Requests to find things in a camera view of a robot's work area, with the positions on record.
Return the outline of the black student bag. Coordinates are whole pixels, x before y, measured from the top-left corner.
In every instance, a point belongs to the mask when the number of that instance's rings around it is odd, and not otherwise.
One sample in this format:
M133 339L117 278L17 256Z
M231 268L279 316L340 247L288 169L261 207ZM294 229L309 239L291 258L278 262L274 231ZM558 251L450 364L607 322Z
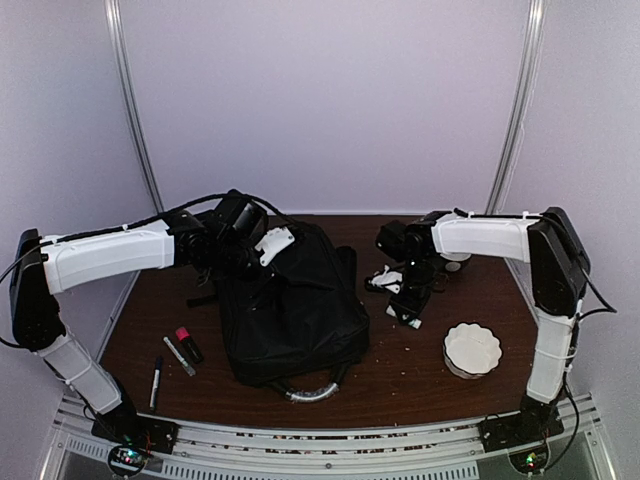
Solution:
M267 266L254 245L207 236L185 257L212 275L223 346L237 381L270 387L289 401L336 394L369 347L369 316L357 297L357 254L335 247L317 224L286 226L295 242Z

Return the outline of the pink cap black highlighter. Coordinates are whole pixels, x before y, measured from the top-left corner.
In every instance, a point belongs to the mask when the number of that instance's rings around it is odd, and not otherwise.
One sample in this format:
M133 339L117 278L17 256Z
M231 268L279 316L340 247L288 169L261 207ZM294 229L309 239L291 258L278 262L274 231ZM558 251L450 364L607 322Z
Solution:
M190 360L194 364L202 363L204 360L203 354L187 328L179 327L175 334Z

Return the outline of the white marker teal label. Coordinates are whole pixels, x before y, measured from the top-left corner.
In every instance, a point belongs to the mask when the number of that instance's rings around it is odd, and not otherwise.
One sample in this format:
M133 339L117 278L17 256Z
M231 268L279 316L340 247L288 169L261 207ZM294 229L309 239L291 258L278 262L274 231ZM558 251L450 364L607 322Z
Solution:
M419 318L411 317L409 314L397 314L391 306L387 307L385 313L397 319L401 325L409 326L413 329L419 329L422 325L422 321Z

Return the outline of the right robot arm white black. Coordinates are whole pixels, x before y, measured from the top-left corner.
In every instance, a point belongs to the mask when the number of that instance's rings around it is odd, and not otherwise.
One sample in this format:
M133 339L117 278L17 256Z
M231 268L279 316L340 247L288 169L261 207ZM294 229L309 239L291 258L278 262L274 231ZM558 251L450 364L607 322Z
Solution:
M512 430L519 440L535 440L551 424L558 397L577 352L583 301L591 286L591 260L567 212L478 214L462 209L432 211L414 221L383 225L376 247L402 267L387 284L387 311L415 325L434 291L437 276L474 257L521 264L528 279L520 285L537 327L531 372Z

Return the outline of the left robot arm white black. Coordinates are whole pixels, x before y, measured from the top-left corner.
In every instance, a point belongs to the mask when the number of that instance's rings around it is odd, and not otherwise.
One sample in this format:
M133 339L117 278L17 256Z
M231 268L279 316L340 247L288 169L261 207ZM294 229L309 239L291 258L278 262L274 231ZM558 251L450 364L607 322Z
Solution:
M142 419L125 389L63 323L57 295L127 273L182 266L252 279L294 241L288 227L269 227L273 210L232 189L101 230L23 232L15 260L1 275L9 283L13 335L4 346L39 356L121 443L137 442L144 433Z

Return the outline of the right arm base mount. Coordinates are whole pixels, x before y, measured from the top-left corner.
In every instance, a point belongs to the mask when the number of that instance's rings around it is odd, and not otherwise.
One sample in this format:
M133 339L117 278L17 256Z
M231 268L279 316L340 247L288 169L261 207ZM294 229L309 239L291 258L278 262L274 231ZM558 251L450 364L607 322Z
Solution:
M530 423L522 413L487 415L478 432L486 453L505 450L511 467L519 474L542 474L551 464L549 440L565 431L560 419Z

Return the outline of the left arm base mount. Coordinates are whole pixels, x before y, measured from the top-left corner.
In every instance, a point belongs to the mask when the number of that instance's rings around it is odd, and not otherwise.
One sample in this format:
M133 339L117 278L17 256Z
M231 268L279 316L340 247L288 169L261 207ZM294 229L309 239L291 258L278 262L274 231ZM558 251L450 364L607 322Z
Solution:
M109 426L103 417L93 421L91 435L112 443L106 463L113 474L131 478L143 472L161 454L171 454L178 425L154 417L138 416L131 425Z

